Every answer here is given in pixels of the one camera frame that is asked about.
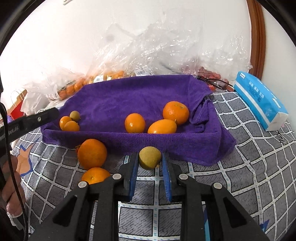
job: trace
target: towel fold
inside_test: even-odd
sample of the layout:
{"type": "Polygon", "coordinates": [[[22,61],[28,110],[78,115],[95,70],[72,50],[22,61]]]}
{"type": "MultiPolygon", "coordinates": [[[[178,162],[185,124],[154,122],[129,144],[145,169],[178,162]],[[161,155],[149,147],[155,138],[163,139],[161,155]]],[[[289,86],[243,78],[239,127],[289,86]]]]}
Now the towel fold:
{"type": "Polygon", "coordinates": [[[89,138],[102,141],[108,151],[129,155],[145,146],[167,151],[172,158],[210,166],[229,154],[235,139],[222,126],[206,95],[208,86],[190,75],[142,76],[84,86],[60,109],[60,118],[76,110],[79,132],[61,131],[59,119],[41,127],[43,141],[74,148],[89,138]],[[129,134],[124,121],[141,114],[149,126],[162,119],[169,101],[179,101],[190,111],[189,120],[175,134],[129,134]]]}

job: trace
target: gray plaid tablecloth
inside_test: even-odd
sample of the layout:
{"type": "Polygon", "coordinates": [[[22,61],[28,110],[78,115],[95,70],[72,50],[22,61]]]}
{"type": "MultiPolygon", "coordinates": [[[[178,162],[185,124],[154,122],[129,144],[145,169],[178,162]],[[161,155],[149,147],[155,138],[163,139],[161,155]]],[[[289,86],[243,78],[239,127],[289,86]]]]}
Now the gray plaid tablecloth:
{"type": "MultiPolygon", "coordinates": [[[[221,122],[237,140],[234,151],[211,167],[174,162],[198,182],[222,183],[270,240],[279,240],[296,218],[294,132],[289,122],[279,133],[265,132],[235,93],[213,94],[210,98],[221,122]]],[[[23,136],[13,150],[13,154],[18,155],[20,149],[26,150],[35,143],[30,150],[33,172],[22,179],[31,232],[78,184],[85,172],[75,150],[49,145],[41,139],[40,129],[36,129],[23,136]]],[[[103,168],[116,173],[127,161],[128,156],[110,153],[103,168]]],[[[180,238],[181,204],[166,201],[161,167],[152,171],[139,167],[135,196],[130,203],[119,203],[118,213],[121,241],[180,238]]]]}

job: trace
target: brown wooden trim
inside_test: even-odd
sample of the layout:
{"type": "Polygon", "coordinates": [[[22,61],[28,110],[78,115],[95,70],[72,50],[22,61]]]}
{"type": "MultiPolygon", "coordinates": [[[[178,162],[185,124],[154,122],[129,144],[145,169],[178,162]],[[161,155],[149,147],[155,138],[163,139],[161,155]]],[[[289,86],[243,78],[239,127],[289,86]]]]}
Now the brown wooden trim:
{"type": "Polygon", "coordinates": [[[265,62],[266,35],[262,6],[256,0],[247,0],[251,19],[251,65],[249,73],[261,79],[265,62]]]}

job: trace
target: silver bolt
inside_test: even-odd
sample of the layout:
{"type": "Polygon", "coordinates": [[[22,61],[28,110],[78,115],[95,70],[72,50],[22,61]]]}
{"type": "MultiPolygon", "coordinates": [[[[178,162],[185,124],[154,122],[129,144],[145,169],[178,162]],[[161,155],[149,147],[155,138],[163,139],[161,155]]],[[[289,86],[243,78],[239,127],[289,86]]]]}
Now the silver bolt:
{"type": "Polygon", "coordinates": [[[113,177],[113,179],[118,180],[121,178],[121,175],[119,173],[116,173],[112,177],[113,177]]]}
{"type": "Polygon", "coordinates": [[[78,183],[78,186],[79,186],[80,188],[85,188],[85,187],[87,186],[87,182],[82,181],[82,182],[78,183]]]}
{"type": "Polygon", "coordinates": [[[179,178],[181,179],[181,180],[186,180],[187,178],[188,178],[188,176],[186,175],[186,174],[180,174],[179,175],[179,178]]]}
{"type": "Polygon", "coordinates": [[[214,188],[221,189],[222,188],[222,184],[221,183],[214,183],[214,188]]]}

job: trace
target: tissue pack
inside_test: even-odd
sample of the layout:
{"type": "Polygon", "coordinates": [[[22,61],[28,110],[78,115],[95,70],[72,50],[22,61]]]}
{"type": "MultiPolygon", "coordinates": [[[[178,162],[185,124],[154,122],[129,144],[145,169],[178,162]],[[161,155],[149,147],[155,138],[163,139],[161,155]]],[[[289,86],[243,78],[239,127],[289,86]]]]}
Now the tissue pack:
{"type": "Polygon", "coordinates": [[[277,131],[288,118],[281,101],[255,76],[239,72],[234,89],[266,131],[277,131]]]}

